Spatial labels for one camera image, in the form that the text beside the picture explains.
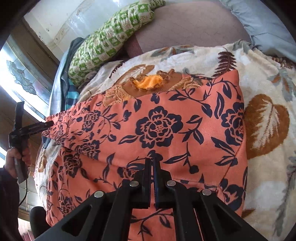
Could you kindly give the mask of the left hand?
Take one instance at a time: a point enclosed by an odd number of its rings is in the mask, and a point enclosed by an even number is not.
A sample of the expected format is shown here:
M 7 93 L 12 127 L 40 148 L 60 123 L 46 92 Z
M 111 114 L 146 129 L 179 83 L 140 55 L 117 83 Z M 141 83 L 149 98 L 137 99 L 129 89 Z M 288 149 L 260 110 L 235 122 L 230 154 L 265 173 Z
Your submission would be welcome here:
M 16 148 L 11 148 L 6 153 L 4 168 L 13 178 L 16 179 L 17 173 L 16 173 L 14 159 L 21 159 L 26 164 L 27 167 L 31 166 L 32 160 L 31 160 L 30 144 L 28 147 L 26 147 L 22 151 L 22 154 L 20 154 Z

